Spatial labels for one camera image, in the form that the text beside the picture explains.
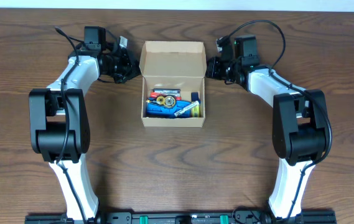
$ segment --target box lid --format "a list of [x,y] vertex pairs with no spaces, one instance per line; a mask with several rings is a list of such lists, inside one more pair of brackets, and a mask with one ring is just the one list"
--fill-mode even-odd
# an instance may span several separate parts
[[145,41],[140,68],[144,77],[204,77],[203,42]]

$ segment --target white wall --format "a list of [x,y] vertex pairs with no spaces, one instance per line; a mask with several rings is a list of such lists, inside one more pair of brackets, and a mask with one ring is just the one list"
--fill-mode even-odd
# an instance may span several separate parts
[[0,0],[0,7],[354,12],[354,0]]

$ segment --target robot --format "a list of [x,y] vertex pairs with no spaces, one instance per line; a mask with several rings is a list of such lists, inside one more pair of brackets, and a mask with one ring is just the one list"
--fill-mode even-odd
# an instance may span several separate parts
[[[271,21],[266,22],[284,35]],[[26,216],[25,224],[310,224],[337,223],[332,210],[302,211],[300,203],[309,174],[327,157],[332,143],[332,129],[327,117],[325,96],[320,90],[305,90],[280,77],[272,66],[261,65],[255,36],[235,39],[233,57],[230,35],[217,40],[221,57],[208,61],[206,76],[237,83],[258,95],[273,109],[272,142],[279,156],[275,188],[266,209],[237,208],[232,212],[198,213],[130,213],[99,210],[86,166],[90,145],[90,127],[84,96],[100,75],[110,75],[115,83],[124,83],[139,75],[138,61],[126,48],[121,37],[106,41],[101,27],[85,27],[84,41],[74,46],[73,38],[62,30],[73,52],[59,78],[47,88],[33,89],[29,94],[30,135],[33,150],[41,154],[54,170],[67,204],[61,215]],[[64,122],[49,122],[47,116],[65,115]],[[298,118],[309,118],[299,124]]]

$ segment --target table surface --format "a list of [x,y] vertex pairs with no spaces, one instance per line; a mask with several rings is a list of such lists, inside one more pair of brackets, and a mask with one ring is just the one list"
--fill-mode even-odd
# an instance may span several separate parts
[[[68,9],[0,9],[0,222],[66,210],[58,180],[32,151],[29,132],[28,93],[52,83],[71,52],[54,26],[79,38],[84,26],[103,26],[128,38],[137,56],[145,40],[204,41],[209,58],[216,38],[253,19],[270,19],[286,35],[278,73],[326,94],[333,147],[311,173],[302,207],[332,208],[339,224],[354,223],[354,13]],[[257,35],[264,63],[279,55],[281,39],[269,25],[240,34]],[[141,77],[91,86],[88,171],[103,209],[265,206],[278,166],[272,109],[238,85],[205,84],[203,128],[145,128]]]

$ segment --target open box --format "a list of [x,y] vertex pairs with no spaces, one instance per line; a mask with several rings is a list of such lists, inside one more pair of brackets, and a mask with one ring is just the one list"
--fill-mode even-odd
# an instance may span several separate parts
[[[141,118],[144,126],[203,126],[206,117],[204,76],[207,68],[203,42],[146,41],[142,47],[140,68],[143,75]],[[191,92],[198,92],[200,117],[148,117],[146,100],[155,88],[180,89],[182,100],[185,101],[191,101]]]

